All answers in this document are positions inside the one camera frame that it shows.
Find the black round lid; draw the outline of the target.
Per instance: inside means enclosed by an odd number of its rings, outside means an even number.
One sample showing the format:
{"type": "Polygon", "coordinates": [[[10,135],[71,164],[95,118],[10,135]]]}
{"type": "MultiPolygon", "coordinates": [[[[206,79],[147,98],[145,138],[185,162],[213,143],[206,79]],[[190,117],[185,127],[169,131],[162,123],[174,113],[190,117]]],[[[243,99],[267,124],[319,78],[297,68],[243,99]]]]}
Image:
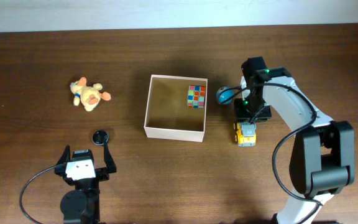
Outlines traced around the black round lid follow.
{"type": "Polygon", "coordinates": [[[97,146],[103,146],[109,141],[109,134],[105,130],[98,130],[92,136],[92,141],[97,146]]]}

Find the yellow plush duck toy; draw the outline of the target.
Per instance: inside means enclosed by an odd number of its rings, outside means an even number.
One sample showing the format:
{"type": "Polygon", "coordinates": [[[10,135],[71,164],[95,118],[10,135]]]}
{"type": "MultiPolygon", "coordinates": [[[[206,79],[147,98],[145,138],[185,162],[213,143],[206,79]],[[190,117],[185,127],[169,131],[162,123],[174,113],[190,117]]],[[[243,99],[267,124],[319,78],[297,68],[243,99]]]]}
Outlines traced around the yellow plush duck toy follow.
{"type": "Polygon", "coordinates": [[[111,95],[104,91],[102,84],[95,83],[93,86],[87,85],[87,79],[81,77],[78,81],[70,83],[70,91],[74,94],[73,104],[75,106],[83,105],[87,112],[93,111],[101,100],[111,100],[111,95]]]}

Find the colourful puzzle cube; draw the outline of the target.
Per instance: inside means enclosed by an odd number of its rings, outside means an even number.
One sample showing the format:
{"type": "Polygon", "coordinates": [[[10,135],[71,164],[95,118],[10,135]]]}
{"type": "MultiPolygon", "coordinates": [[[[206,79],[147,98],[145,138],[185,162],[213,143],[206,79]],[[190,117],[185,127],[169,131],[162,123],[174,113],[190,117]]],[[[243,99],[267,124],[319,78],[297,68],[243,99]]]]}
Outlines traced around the colourful puzzle cube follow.
{"type": "Polygon", "coordinates": [[[189,108],[204,108],[206,101],[206,87],[190,85],[188,87],[187,106],[189,108]]]}

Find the pink cardboard box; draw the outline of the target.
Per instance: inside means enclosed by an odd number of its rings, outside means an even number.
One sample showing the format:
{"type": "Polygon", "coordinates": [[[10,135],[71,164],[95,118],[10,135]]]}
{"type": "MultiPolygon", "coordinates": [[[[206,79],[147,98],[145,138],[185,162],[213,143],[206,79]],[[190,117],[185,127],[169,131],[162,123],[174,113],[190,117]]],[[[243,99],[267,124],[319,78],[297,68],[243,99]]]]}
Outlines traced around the pink cardboard box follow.
{"type": "Polygon", "coordinates": [[[204,108],[187,106],[190,85],[208,86],[208,79],[152,75],[144,130],[148,138],[201,142],[206,130],[204,108]]]}

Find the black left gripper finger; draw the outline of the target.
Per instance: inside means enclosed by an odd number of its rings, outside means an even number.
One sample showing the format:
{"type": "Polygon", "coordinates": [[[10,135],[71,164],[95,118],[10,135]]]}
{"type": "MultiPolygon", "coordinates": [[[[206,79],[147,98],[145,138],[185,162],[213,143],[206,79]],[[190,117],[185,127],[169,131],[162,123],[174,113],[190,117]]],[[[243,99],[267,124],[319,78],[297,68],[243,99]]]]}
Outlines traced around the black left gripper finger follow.
{"type": "Polygon", "coordinates": [[[63,154],[59,158],[57,165],[61,165],[70,161],[70,146],[66,145],[63,154]]]}
{"type": "Polygon", "coordinates": [[[108,143],[104,142],[103,147],[104,147],[104,162],[106,164],[106,168],[108,172],[109,173],[117,172],[116,164],[114,162],[114,159],[112,158],[111,153],[109,152],[108,143]]]}

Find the yellow grey toy truck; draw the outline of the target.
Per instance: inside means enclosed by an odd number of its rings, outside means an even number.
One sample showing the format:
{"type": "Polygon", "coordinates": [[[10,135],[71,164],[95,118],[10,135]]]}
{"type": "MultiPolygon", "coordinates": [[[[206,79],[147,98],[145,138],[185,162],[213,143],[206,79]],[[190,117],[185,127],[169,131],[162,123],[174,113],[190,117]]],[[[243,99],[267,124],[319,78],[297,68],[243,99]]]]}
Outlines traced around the yellow grey toy truck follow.
{"type": "Polygon", "coordinates": [[[248,122],[234,122],[234,142],[240,147],[256,145],[256,125],[248,122]]]}

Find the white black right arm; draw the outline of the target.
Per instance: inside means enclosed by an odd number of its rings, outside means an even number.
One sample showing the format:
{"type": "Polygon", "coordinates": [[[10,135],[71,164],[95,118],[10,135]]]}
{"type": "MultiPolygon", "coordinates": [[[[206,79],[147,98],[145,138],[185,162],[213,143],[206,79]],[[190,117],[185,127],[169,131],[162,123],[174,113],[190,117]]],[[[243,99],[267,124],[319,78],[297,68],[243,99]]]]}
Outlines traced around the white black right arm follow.
{"type": "Polygon", "coordinates": [[[278,150],[290,138],[295,139],[289,165],[293,189],[284,190],[289,198],[271,222],[312,223],[328,200],[354,182],[354,129],[349,122],[335,121],[312,104],[286,68],[268,68],[262,57],[252,57],[241,69],[238,90],[242,98],[234,102],[239,119],[266,121],[274,109],[291,131],[273,151],[275,175],[278,150]]]}

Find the blue toy ball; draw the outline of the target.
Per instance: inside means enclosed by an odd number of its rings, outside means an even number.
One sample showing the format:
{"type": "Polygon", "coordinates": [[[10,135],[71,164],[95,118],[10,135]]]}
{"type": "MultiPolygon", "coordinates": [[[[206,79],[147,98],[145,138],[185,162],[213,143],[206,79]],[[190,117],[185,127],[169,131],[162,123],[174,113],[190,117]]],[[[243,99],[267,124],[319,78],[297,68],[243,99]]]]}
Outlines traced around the blue toy ball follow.
{"type": "Polygon", "coordinates": [[[216,100],[220,105],[230,104],[232,99],[231,97],[234,94],[234,90],[228,86],[223,86],[217,90],[216,100]]]}

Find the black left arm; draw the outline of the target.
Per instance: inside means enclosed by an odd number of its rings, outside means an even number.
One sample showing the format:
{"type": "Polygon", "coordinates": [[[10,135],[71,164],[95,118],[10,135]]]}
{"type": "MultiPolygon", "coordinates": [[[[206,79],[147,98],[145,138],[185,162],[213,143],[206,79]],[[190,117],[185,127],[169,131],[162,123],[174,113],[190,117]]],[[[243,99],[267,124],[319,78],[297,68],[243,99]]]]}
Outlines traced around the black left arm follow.
{"type": "Polygon", "coordinates": [[[64,224],[100,222],[99,183],[109,180],[109,175],[117,172],[117,168],[107,142],[97,140],[95,144],[103,147],[105,167],[95,168],[91,150],[71,153],[69,146],[57,162],[54,173],[75,188],[66,193],[60,202],[64,224]]]}

